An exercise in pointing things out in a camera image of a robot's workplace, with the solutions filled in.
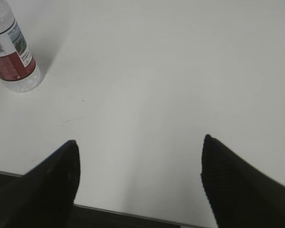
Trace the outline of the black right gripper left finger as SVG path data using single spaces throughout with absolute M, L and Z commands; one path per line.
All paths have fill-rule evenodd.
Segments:
M 67 227 L 79 183 L 79 148 L 70 140 L 0 187 L 0 228 Z

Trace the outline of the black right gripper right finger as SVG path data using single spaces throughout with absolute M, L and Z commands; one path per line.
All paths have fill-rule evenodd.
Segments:
M 201 181 L 219 228 L 285 228 L 285 186 L 207 134 Z

